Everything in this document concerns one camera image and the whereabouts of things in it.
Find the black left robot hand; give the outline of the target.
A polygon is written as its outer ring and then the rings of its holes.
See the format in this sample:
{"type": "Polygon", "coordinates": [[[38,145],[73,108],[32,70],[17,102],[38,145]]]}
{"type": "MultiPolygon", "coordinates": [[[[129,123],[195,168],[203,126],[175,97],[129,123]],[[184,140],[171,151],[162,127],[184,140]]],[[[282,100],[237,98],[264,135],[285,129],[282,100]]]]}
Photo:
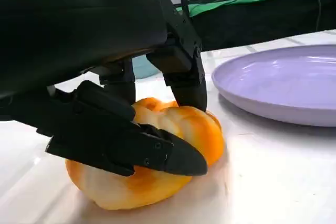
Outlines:
{"type": "Polygon", "coordinates": [[[1,120],[49,136],[46,152],[122,176],[207,173],[175,133],[135,123],[132,59],[146,55],[180,106],[205,111],[202,42],[188,1],[1,0],[1,120]]]}

